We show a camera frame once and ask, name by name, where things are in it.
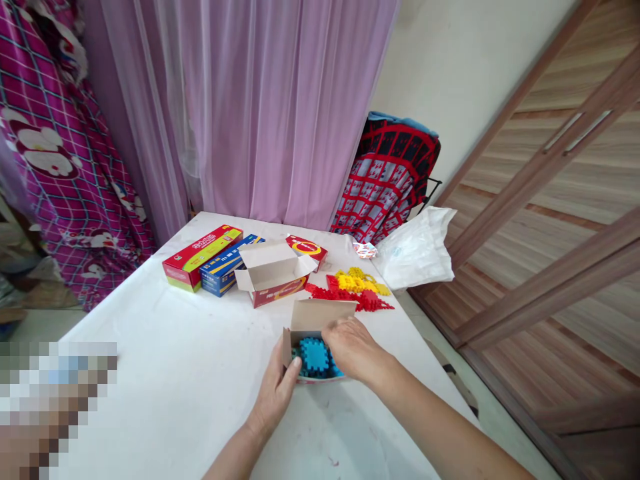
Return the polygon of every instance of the cardboard box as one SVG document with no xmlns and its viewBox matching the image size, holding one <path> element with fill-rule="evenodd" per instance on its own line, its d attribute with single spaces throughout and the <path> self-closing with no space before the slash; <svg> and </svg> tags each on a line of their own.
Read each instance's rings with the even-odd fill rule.
<svg viewBox="0 0 640 480">
<path fill-rule="evenodd" d="M 352 317 L 358 303 L 354 301 L 307 299 L 296 300 L 291 315 L 291 328 L 282 332 L 282 363 L 288 367 L 292 361 L 291 348 L 297 347 L 306 337 L 322 338 L 322 329 L 341 317 Z M 296 383 L 312 385 L 344 380 L 346 377 L 315 379 L 298 376 Z"/>
<path fill-rule="evenodd" d="M 234 247 L 224 250 L 220 255 L 206 262 L 200 267 L 202 289 L 216 297 L 222 297 L 235 285 L 235 270 L 245 268 L 242 257 L 240 257 L 240 246 L 264 241 L 262 237 L 249 235 L 241 242 L 236 243 Z"/>
<path fill-rule="evenodd" d="M 200 266 L 214 255 L 242 240 L 242 230 L 222 225 L 162 262 L 170 285 L 183 290 L 200 290 Z"/>
<path fill-rule="evenodd" d="M 318 262 L 318 266 L 314 270 L 315 273 L 322 268 L 322 264 L 327 258 L 327 250 L 317 243 L 296 237 L 295 235 L 289 235 L 285 240 L 297 255 L 308 255 Z"/>
<path fill-rule="evenodd" d="M 305 287 L 317 262 L 298 257 L 284 240 L 266 241 L 240 248 L 246 270 L 235 272 L 238 288 L 249 292 L 253 308 L 292 295 Z"/>
</svg>

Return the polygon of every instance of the wooden wardrobe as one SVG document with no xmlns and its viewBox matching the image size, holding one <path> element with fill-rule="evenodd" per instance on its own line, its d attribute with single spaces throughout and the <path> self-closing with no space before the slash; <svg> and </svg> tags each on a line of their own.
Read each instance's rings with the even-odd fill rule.
<svg viewBox="0 0 640 480">
<path fill-rule="evenodd" d="M 435 203 L 455 280 L 410 289 L 565 478 L 640 478 L 639 99 L 640 2 L 578 2 Z"/>
</svg>

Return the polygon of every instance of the cartoon print fabric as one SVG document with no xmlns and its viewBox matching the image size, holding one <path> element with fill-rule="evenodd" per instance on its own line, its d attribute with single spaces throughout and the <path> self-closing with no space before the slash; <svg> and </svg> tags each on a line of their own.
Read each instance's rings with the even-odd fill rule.
<svg viewBox="0 0 640 480">
<path fill-rule="evenodd" d="M 380 242 L 424 202 L 439 154 L 435 136 L 386 119 L 367 120 L 330 231 L 359 243 Z"/>
<path fill-rule="evenodd" d="M 86 79 L 74 0 L 0 0 L 0 119 L 45 248 L 86 310 L 155 244 Z"/>
</svg>

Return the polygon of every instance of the white tablecloth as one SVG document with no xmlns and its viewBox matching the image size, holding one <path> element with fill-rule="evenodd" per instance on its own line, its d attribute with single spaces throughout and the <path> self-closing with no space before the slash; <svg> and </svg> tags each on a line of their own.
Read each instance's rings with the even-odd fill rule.
<svg viewBox="0 0 640 480">
<path fill-rule="evenodd" d="M 209 468 L 253 406 L 272 347 L 289 326 L 294 299 L 258 309 L 232 287 L 217 298 L 167 283 L 162 260 L 227 223 L 267 239 L 287 234 L 329 250 L 327 273 L 360 267 L 350 237 L 255 220 L 200 213 L 73 328 L 61 341 L 115 341 L 117 381 L 70 439 L 51 478 L 194 479 Z M 396 298 L 396 310 L 360 312 L 373 338 L 474 425 L 462 396 Z M 282 423 L 253 471 L 256 479 L 413 479 L 437 474 L 378 398 L 346 380 L 297 385 Z"/>
</svg>

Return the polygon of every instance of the floor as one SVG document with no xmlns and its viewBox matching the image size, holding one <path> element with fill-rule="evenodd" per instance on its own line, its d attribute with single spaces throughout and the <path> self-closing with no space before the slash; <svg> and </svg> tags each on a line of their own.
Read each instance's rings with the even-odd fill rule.
<svg viewBox="0 0 640 480">
<path fill-rule="evenodd" d="M 27 311 L 27 318 L 13 332 L 11 342 L 58 341 L 86 315 L 79 306 L 70 309 Z"/>
<path fill-rule="evenodd" d="M 514 457 L 534 477 L 559 480 L 560 476 L 542 456 L 518 424 L 493 396 L 467 362 L 452 348 L 436 326 L 416 305 L 408 293 L 395 293 L 398 301 L 423 338 L 446 356 L 458 376 L 474 394 L 479 406 L 479 420 L 485 433 Z M 12 342 L 57 341 L 84 316 L 79 307 L 60 310 L 30 310 L 29 316 L 14 332 Z"/>
<path fill-rule="evenodd" d="M 422 312 L 406 291 L 394 292 L 400 305 L 426 340 L 434 344 L 456 370 L 478 401 L 479 420 L 485 433 L 515 458 L 537 479 L 559 480 L 560 476 L 529 440 L 505 408 L 493 396 L 469 364 L 444 338 L 440 330 Z"/>
</svg>

